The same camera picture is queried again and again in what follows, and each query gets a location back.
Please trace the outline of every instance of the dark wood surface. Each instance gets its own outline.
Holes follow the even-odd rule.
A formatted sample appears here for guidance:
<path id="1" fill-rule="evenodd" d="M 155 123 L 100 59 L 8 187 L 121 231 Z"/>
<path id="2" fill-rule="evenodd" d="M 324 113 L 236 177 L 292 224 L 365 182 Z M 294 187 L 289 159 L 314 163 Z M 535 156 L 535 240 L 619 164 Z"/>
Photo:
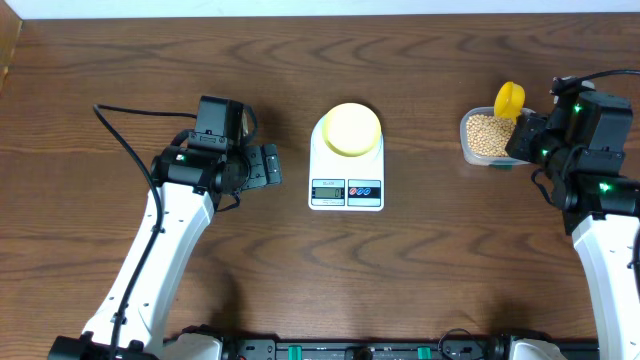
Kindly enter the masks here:
<path id="1" fill-rule="evenodd" d="M 79 335 L 138 229 L 147 188 L 91 111 L 251 104 L 284 184 L 243 195 L 189 261 L 168 334 L 437 338 L 510 326 L 595 337 L 582 266 L 532 166 L 471 166 L 459 123 L 513 80 L 549 111 L 553 76 L 639 67 L 638 15 L 29 21 L 0 99 L 0 358 Z M 630 97 L 640 82 L 600 89 Z M 307 207 L 309 137 L 332 106 L 383 123 L 386 207 Z M 147 163 L 186 119 L 108 114 Z M 640 177 L 640 132 L 624 171 Z"/>

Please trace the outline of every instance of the scale display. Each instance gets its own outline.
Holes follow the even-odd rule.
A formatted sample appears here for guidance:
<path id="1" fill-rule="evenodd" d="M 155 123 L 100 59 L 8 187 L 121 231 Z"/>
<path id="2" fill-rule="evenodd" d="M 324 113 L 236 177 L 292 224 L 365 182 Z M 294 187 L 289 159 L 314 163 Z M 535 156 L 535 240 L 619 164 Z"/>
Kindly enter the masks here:
<path id="1" fill-rule="evenodd" d="M 311 187 L 311 204 L 315 206 L 380 207 L 382 205 L 381 187 L 382 182 L 378 180 L 314 179 Z"/>

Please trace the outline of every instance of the yellow scoop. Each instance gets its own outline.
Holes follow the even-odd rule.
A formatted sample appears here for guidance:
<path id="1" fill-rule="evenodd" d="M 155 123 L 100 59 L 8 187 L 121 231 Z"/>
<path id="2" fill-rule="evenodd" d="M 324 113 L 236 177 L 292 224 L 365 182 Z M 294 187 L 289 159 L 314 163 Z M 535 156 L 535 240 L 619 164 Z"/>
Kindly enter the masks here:
<path id="1" fill-rule="evenodd" d="M 493 106 L 493 113 L 497 117 L 508 118 L 515 123 L 523 105 L 524 89 L 513 81 L 509 81 L 500 88 Z"/>

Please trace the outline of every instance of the plastic container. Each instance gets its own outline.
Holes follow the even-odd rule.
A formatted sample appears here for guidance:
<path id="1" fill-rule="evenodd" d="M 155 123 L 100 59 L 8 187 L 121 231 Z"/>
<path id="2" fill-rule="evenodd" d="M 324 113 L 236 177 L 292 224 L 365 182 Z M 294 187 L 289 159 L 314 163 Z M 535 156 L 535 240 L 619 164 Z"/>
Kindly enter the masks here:
<path id="1" fill-rule="evenodd" d="M 529 109 L 522 109 L 522 113 L 532 113 L 532 110 Z M 521 161 L 521 160 L 517 160 L 514 158 L 510 158 L 510 157 L 494 157 L 494 156 L 483 156 L 483 155 L 478 155 L 476 153 L 474 153 L 473 151 L 471 151 L 471 147 L 469 147 L 469 138 L 467 137 L 467 121 L 469 121 L 469 118 L 473 115 L 487 115 L 487 116 L 494 116 L 493 115 L 493 106 L 487 106 L 487 107 L 480 107 L 480 108 L 475 108 L 471 111 L 469 111 L 463 118 L 462 121 L 460 122 L 460 144 L 462 144 L 462 152 L 464 153 L 464 159 L 467 160 L 467 162 L 469 164 L 472 165 L 484 165 L 484 166 L 489 166 L 489 165 L 525 165 L 525 164 L 529 164 L 526 161 Z"/>

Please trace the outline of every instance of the digital kitchen scale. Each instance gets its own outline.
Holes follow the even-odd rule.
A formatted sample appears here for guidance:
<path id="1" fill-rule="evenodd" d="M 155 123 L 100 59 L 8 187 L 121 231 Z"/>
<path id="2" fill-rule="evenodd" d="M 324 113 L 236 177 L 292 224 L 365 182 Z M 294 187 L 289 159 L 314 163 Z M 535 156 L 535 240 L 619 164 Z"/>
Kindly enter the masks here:
<path id="1" fill-rule="evenodd" d="M 378 118 L 367 107 L 337 106 L 313 129 L 309 207 L 337 211 L 384 207 L 384 140 Z"/>

